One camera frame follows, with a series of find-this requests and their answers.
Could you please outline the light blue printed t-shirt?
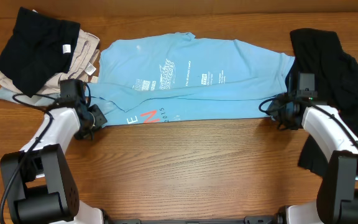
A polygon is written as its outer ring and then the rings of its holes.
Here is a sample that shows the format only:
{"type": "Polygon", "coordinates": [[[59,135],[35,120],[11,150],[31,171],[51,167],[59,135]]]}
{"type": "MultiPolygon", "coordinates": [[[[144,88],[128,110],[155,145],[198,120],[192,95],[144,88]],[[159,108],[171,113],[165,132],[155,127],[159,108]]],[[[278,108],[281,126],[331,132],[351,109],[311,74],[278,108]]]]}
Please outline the light blue printed t-shirt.
{"type": "Polygon", "coordinates": [[[192,33],[117,40],[101,52],[90,87],[107,124],[263,118],[286,92],[294,57],[240,40],[192,33]]]}

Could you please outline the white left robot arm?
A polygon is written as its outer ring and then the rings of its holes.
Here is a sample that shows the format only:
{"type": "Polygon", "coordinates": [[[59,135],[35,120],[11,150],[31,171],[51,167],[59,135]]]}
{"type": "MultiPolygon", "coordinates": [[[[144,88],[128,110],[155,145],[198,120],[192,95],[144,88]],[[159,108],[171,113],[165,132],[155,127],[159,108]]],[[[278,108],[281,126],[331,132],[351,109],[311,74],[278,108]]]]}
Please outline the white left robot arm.
{"type": "Polygon", "coordinates": [[[86,138],[106,123],[97,105],[48,111],[35,136],[0,160],[4,194],[13,223],[110,223],[107,213],[79,198],[65,158],[73,137],[86,138]]]}

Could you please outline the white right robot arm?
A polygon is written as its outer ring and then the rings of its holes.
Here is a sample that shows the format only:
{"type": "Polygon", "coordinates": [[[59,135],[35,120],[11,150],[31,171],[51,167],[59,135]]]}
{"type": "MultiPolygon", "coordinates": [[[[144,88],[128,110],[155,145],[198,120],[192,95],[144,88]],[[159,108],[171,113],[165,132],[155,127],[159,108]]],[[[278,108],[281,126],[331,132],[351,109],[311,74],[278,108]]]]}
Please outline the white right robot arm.
{"type": "Polygon", "coordinates": [[[276,223],[358,223],[358,137],[338,110],[287,94],[267,102],[265,114],[287,129],[303,128],[328,162],[316,200],[285,208],[276,223]]]}

